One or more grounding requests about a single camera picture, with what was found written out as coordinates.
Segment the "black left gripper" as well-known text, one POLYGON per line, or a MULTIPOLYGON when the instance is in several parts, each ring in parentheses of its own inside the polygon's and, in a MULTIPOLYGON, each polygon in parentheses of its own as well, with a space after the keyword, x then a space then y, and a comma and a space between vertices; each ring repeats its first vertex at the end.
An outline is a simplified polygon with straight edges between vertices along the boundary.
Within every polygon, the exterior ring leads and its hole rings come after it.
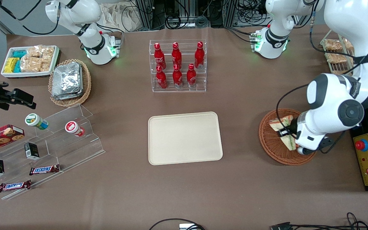
POLYGON ((300 137, 300 131, 298 129, 298 118, 292 119, 291 123, 287 128, 279 130, 279 137, 285 137, 291 135, 293 138, 298 139, 300 137))

